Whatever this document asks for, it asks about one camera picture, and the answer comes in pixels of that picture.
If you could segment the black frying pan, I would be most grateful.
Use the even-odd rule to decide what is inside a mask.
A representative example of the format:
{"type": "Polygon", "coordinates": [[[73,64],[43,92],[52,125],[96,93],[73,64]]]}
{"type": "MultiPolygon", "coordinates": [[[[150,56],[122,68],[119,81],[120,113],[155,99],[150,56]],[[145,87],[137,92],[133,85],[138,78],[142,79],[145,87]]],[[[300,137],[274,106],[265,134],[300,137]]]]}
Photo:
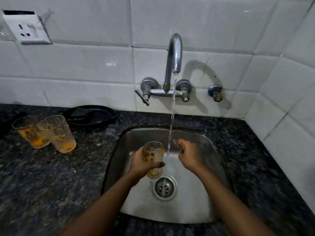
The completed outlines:
{"type": "Polygon", "coordinates": [[[82,105],[65,111],[59,111],[70,128],[95,129],[106,127],[116,122],[119,113],[101,105],[82,105]]]}

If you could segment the stream of running water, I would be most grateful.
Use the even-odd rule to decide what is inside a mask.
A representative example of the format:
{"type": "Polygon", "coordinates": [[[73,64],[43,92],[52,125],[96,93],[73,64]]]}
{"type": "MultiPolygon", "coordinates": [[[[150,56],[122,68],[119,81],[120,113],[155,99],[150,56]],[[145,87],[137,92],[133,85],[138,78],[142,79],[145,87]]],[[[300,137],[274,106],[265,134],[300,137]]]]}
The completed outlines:
{"type": "Polygon", "coordinates": [[[170,145],[172,141],[172,130],[173,130],[173,125],[174,125],[177,77],[178,77],[178,73],[174,73],[174,84],[173,84],[173,89],[172,89],[173,92],[172,92],[172,102],[171,102],[171,125],[170,125],[170,131],[169,131],[169,136],[168,136],[167,160],[169,159],[170,145]]]}

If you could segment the person's right hand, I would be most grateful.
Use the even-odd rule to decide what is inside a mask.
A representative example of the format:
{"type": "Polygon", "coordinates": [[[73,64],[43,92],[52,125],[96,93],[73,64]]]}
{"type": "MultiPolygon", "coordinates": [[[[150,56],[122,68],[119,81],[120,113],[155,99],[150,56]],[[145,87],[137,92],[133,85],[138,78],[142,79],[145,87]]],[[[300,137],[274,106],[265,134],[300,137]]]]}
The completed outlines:
{"type": "Polygon", "coordinates": [[[187,170],[199,177],[200,170],[204,165],[195,143],[189,141],[189,153],[180,161],[187,170]]]}

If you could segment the person's right forearm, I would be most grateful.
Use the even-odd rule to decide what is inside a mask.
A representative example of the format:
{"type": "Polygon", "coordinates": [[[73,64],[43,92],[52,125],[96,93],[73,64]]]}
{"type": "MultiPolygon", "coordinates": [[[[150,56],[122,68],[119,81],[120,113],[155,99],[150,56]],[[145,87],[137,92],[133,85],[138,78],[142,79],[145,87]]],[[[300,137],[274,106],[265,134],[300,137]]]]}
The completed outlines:
{"type": "Polygon", "coordinates": [[[207,167],[197,164],[191,171],[202,182],[232,236],[276,236],[207,167]]]}

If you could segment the sink drain strainer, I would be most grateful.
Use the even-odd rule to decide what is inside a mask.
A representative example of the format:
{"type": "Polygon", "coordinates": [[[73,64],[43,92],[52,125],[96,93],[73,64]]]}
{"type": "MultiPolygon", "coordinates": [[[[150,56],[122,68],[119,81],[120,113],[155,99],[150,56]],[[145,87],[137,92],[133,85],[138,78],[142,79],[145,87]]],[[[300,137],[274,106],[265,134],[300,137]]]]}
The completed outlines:
{"type": "Polygon", "coordinates": [[[171,175],[161,176],[155,179],[151,185],[153,196],[161,202],[168,202],[176,197],[177,182],[171,175]]]}

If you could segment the chrome wall-mounted faucet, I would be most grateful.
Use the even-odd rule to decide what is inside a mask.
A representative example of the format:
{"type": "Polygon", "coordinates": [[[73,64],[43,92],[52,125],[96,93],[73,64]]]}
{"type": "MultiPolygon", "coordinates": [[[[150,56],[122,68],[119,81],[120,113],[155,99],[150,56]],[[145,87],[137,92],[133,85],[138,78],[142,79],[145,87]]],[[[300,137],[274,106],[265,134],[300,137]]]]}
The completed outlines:
{"type": "Polygon", "coordinates": [[[151,96],[179,97],[184,103],[190,100],[189,94],[192,91],[190,81],[187,79],[177,81],[177,75],[181,72],[183,51],[182,38],[178,33],[171,36],[167,51],[167,64],[162,87],[155,79],[147,77],[141,82],[141,91],[135,89],[135,93],[147,106],[150,105],[149,99],[151,96]]]}

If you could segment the white wall power socket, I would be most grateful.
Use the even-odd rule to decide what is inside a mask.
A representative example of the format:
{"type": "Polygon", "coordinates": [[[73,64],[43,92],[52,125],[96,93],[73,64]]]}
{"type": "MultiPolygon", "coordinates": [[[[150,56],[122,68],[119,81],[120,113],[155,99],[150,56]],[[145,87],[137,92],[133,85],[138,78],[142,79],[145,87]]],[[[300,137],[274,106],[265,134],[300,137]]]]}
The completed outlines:
{"type": "Polygon", "coordinates": [[[10,32],[22,45],[50,45],[51,39],[34,11],[2,10],[10,32]]]}

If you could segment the person's left forearm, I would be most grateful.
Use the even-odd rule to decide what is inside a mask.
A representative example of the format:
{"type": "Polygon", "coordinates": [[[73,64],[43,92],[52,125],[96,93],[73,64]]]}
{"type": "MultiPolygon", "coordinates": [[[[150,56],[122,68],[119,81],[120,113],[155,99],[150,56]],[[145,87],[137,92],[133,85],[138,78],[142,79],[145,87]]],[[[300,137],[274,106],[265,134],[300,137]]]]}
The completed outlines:
{"type": "Polygon", "coordinates": [[[61,236],[104,236],[115,222],[131,188],[145,175],[131,169],[92,204],[61,236]]]}

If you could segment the stainless steel sink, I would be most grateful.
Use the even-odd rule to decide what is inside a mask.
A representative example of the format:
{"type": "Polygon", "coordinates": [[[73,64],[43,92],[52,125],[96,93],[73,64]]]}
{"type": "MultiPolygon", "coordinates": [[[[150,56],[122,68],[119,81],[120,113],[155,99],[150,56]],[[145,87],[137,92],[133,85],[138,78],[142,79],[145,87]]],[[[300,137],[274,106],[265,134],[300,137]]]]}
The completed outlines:
{"type": "MultiPolygon", "coordinates": [[[[167,150],[169,130],[166,127],[148,125],[131,127],[123,131],[114,148],[106,169],[101,194],[108,191],[129,169],[136,150],[151,141],[161,142],[167,150]]],[[[175,139],[196,143],[200,157],[228,188],[232,189],[226,164],[210,133],[201,130],[175,128],[175,139]]],[[[148,220],[201,224],[220,221],[201,181],[185,169],[178,159],[179,148],[173,143],[169,156],[164,154],[166,166],[160,177],[145,176],[134,186],[120,212],[148,220]]]]}

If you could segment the brass wall tap valve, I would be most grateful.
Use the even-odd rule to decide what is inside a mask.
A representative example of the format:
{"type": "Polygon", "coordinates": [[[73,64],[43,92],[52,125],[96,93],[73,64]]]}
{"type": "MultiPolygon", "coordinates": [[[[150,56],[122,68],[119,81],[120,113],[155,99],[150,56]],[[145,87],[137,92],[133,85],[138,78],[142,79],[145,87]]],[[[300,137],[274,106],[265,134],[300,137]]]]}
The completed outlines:
{"type": "Polygon", "coordinates": [[[213,98],[215,102],[221,102],[223,100],[222,96],[223,87],[220,85],[213,85],[208,89],[208,95],[213,98]]]}

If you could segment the juice-stained drinking glass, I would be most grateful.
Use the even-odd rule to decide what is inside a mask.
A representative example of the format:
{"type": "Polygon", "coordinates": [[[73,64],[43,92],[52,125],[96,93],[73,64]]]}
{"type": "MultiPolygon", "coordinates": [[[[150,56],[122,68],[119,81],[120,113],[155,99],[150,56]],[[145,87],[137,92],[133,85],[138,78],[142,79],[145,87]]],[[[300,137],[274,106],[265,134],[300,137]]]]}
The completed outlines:
{"type": "MultiPolygon", "coordinates": [[[[147,162],[162,162],[164,156],[164,146],[160,142],[148,142],[144,145],[144,156],[147,162]]],[[[147,173],[147,177],[150,179],[157,179],[163,173],[162,168],[151,169],[147,173]]]]}
{"type": "Polygon", "coordinates": [[[12,124],[13,129],[35,149],[41,149],[50,144],[50,140],[39,128],[40,120],[39,116],[27,115],[15,120],[12,124]]]}
{"type": "Polygon", "coordinates": [[[65,154],[75,149],[77,143],[62,115],[46,117],[40,121],[39,128],[59,152],[65,154]]]}

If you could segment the person's left hand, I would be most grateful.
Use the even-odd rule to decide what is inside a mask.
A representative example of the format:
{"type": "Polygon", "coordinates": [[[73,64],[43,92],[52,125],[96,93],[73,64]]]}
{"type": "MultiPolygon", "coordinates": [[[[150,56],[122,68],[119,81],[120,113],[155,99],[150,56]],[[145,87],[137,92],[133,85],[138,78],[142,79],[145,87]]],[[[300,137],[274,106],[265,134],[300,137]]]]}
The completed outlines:
{"type": "Polygon", "coordinates": [[[133,186],[135,186],[139,180],[149,172],[149,170],[146,170],[146,163],[147,161],[144,156],[144,146],[142,146],[135,152],[128,171],[134,175],[133,186]]]}

